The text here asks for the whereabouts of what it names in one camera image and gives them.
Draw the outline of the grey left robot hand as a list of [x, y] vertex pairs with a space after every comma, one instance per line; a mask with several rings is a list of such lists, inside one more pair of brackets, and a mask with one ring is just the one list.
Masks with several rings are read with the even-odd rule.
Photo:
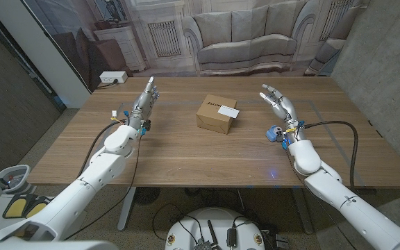
[[154, 85], [154, 77], [151, 76], [143, 93], [133, 103], [128, 125], [139, 130], [143, 123], [151, 116], [153, 105], [158, 97], [159, 92]]

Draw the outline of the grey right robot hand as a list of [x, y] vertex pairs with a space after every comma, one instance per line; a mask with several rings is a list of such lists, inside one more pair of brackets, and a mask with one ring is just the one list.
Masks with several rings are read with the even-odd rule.
[[262, 84], [262, 87], [268, 93], [261, 92], [260, 96], [272, 107], [274, 114], [284, 121], [285, 132], [290, 142], [305, 140], [305, 133], [302, 128], [299, 128], [299, 120], [292, 102], [274, 87], [266, 84]]

